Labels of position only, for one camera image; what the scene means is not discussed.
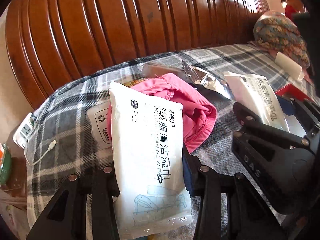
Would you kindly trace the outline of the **white wet wipes pack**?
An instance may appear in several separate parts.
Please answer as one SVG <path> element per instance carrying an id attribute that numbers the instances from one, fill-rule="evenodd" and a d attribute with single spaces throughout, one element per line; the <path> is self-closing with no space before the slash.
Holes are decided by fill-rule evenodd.
<path id="1" fill-rule="evenodd" d="M 283 110 L 266 77 L 224 72 L 235 100 L 261 119 L 263 124 L 289 132 Z"/>

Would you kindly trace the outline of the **white paper roll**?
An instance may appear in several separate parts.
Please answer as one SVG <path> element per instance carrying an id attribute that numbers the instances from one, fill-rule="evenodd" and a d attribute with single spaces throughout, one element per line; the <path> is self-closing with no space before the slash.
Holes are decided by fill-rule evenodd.
<path id="1" fill-rule="evenodd" d="M 275 63 L 293 79 L 298 81 L 302 81 L 304 79 L 303 68 L 285 54 L 277 52 Z"/>

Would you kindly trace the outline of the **silver foil pouch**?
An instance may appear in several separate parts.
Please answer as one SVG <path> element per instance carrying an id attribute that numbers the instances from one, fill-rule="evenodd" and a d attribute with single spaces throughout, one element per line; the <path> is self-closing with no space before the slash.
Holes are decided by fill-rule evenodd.
<path id="1" fill-rule="evenodd" d="M 214 77 L 212 74 L 199 67 L 191 66 L 182 60 L 185 80 L 193 85 L 217 92 L 227 100 L 232 100 L 232 95 L 225 83 Z"/>

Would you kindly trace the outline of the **white power strip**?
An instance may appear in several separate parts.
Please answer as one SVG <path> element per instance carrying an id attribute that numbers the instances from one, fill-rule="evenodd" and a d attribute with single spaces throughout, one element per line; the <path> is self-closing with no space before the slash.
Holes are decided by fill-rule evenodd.
<path id="1" fill-rule="evenodd" d="M 34 119 L 33 114 L 28 113 L 28 115 L 23 119 L 21 124 L 16 129 L 12 139 L 16 143 L 16 145 L 20 146 L 21 148 L 25 149 L 27 145 L 28 138 L 31 132 L 34 129 Z"/>

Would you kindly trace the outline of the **green bottle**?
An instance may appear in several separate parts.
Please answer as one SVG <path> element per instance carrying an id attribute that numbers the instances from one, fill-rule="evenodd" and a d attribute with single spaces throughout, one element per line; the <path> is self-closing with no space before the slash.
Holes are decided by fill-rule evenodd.
<path id="1" fill-rule="evenodd" d="M 10 178 L 12 157 L 6 144 L 1 144 L 1 186 L 5 185 Z"/>

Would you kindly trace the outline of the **grey plaid blanket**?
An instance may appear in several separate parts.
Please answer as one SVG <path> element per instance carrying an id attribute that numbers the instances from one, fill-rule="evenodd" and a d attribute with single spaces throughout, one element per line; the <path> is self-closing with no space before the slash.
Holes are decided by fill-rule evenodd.
<path id="1" fill-rule="evenodd" d="M 55 91 L 37 109 L 26 154 L 36 165 L 27 169 L 27 216 L 34 225 L 44 207 L 71 174 L 87 176 L 112 163 L 111 149 L 100 148 L 92 136 L 87 111 L 108 100 L 111 81 L 130 82 L 142 77 L 147 62 L 180 67 L 182 60 L 223 79 L 226 71 L 257 74 L 274 90 L 293 84 L 319 100 L 319 81 L 296 81 L 278 67 L 269 53 L 251 44 L 193 49 L 138 58 L 100 70 Z"/>

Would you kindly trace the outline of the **colourful snack bag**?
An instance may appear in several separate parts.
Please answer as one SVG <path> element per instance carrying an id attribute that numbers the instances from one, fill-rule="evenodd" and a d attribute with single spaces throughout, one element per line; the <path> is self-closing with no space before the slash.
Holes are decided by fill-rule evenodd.
<path id="1" fill-rule="evenodd" d="M 148 78 L 140 78 L 140 79 L 132 80 L 130 82 L 124 83 L 124 86 L 131 88 L 131 87 L 133 87 L 133 86 L 135 86 L 135 85 L 137 85 L 139 83 L 142 83 L 142 82 L 144 82 L 146 80 L 148 80 Z"/>

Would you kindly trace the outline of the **brown wooden headboard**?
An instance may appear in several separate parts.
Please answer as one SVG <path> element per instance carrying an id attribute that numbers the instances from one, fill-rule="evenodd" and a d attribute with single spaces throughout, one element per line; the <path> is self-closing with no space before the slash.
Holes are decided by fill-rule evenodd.
<path id="1" fill-rule="evenodd" d="M 168 51 L 253 39 L 267 0 L 12 0 L 7 52 L 33 109 L 61 86 Z"/>

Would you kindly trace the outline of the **small white packet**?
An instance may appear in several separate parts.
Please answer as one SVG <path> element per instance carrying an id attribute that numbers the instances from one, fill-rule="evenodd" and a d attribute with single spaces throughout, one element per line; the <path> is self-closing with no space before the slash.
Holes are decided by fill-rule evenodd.
<path id="1" fill-rule="evenodd" d="M 110 101 L 91 107 L 87 111 L 87 119 L 91 125 L 91 133 L 98 146 L 107 149 L 112 146 L 110 136 L 107 131 L 107 113 Z"/>

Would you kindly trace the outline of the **floral fabric bundle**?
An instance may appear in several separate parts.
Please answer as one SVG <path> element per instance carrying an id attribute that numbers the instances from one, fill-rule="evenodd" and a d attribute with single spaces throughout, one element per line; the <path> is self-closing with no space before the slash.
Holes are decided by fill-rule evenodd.
<path id="1" fill-rule="evenodd" d="M 256 44 L 267 50 L 279 51 L 303 68 L 310 67 L 307 44 L 297 26 L 277 11 L 262 14 L 253 28 Z"/>

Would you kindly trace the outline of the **pink garment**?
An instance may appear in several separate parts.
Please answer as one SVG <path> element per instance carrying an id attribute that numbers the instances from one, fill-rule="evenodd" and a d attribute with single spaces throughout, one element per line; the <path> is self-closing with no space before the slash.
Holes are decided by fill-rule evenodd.
<path id="1" fill-rule="evenodd" d="M 197 149 L 211 134 L 217 109 L 188 83 L 169 73 L 129 88 L 112 81 L 107 129 L 114 154 L 152 151 L 177 157 Z"/>

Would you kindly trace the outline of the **red box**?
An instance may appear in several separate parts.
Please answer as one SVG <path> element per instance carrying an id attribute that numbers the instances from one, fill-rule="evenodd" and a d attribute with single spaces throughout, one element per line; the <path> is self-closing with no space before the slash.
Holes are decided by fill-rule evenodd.
<path id="1" fill-rule="evenodd" d="M 278 96 L 284 96 L 286 98 L 294 98 L 300 101 L 303 100 L 311 100 L 305 93 L 303 93 L 300 89 L 298 89 L 293 84 L 287 84 L 283 88 L 280 88 L 275 92 Z"/>

